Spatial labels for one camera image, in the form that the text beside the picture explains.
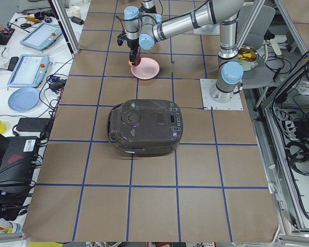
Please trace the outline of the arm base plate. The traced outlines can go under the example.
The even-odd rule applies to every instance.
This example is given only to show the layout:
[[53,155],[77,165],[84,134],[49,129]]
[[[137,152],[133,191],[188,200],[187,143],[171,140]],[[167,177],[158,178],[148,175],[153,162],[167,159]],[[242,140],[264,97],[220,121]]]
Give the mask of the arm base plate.
[[223,93],[216,87],[217,79],[200,79],[203,108],[205,110],[242,111],[243,104],[238,86],[233,92]]
[[193,34],[195,34],[195,35],[218,36],[220,34],[219,24],[216,24],[216,25],[212,25],[212,24],[203,25],[200,28],[194,29],[193,30]]

